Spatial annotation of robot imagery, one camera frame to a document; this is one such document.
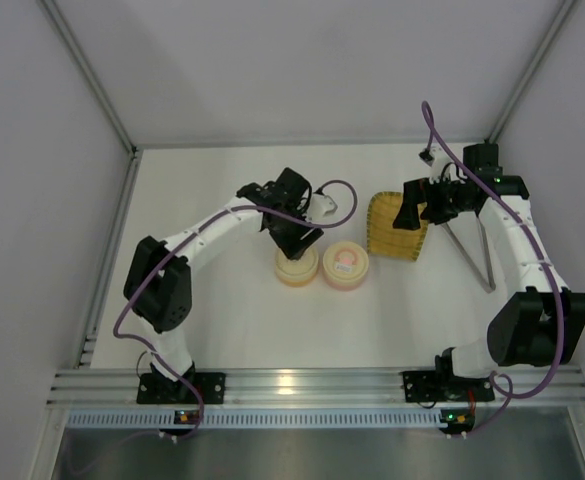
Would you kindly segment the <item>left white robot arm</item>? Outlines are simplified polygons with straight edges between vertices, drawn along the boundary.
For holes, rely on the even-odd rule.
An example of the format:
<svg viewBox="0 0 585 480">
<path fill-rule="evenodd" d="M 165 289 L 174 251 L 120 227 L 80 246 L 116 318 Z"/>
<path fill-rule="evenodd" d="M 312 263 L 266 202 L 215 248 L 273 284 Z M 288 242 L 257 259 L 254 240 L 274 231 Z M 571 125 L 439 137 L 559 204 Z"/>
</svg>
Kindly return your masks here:
<svg viewBox="0 0 585 480">
<path fill-rule="evenodd" d="M 144 324 L 150 371 L 140 390 L 156 403 L 190 403 L 196 396 L 196 367 L 188 351 L 185 320 L 193 306 L 193 280 L 209 262 L 243 237 L 267 232 L 286 260 L 298 261 L 323 235 L 335 202 L 322 188 L 313 189 L 299 173 L 286 168 L 263 185 L 241 187 L 220 210 L 167 238 L 147 236 L 134 252 L 124 283 L 127 303 L 113 333 L 129 313 Z"/>
</svg>

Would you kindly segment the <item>cream lid orange knob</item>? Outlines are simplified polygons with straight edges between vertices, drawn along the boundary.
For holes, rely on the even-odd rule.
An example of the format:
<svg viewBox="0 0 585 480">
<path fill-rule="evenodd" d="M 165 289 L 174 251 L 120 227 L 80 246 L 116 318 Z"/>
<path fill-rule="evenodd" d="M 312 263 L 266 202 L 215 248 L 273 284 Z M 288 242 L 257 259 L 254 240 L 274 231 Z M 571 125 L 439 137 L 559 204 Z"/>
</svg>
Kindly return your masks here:
<svg viewBox="0 0 585 480">
<path fill-rule="evenodd" d="M 308 248 L 298 260 L 286 257 L 281 249 L 275 255 L 275 274 L 288 277 L 306 277 L 318 271 L 319 255 L 315 247 Z"/>
</svg>

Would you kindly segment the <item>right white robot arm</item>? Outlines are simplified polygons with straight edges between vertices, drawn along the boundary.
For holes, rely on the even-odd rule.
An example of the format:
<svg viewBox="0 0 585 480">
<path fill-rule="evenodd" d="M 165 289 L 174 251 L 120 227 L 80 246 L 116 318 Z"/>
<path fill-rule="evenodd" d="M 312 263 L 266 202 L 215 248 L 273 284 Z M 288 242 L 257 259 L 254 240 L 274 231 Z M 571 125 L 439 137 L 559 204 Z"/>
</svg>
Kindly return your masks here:
<svg viewBox="0 0 585 480">
<path fill-rule="evenodd" d="M 542 392 L 559 366 L 570 362 L 585 326 L 585 294 L 572 291 L 556 271 L 531 212 L 530 194 L 518 175 L 506 175 L 499 148 L 466 146 L 452 151 L 424 148 L 420 160 L 430 173 L 404 183 L 403 203 L 393 221 L 399 231 L 421 223 L 445 225 L 473 213 L 494 247 L 506 286 L 505 305 L 478 340 L 442 354 L 457 379 L 489 379 L 500 367 L 545 367 L 543 380 L 526 392 L 501 389 L 508 399 Z"/>
</svg>

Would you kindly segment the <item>cream lid pink knob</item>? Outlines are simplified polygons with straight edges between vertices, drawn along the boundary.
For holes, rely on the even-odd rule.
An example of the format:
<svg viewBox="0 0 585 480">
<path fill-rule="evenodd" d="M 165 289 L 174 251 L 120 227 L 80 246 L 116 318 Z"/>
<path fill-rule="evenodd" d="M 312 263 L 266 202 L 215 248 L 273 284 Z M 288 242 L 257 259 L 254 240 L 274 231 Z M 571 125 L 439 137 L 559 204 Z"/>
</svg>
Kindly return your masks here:
<svg viewBox="0 0 585 480">
<path fill-rule="evenodd" d="M 340 271 L 343 276 L 368 272 L 369 258 L 366 251 L 357 243 L 339 241 L 330 245 L 322 257 L 323 270 Z"/>
</svg>

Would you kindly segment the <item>metal tongs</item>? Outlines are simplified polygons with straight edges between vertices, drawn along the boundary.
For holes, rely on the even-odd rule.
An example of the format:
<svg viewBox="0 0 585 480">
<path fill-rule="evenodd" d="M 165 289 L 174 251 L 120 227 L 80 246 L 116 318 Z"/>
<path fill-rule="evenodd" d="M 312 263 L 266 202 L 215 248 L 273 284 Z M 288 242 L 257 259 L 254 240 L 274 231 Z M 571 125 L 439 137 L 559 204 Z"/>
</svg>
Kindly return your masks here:
<svg viewBox="0 0 585 480">
<path fill-rule="evenodd" d="M 495 274 L 487 233 L 475 217 L 462 217 L 442 226 L 448 240 L 468 271 L 488 294 L 496 290 Z"/>
</svg>

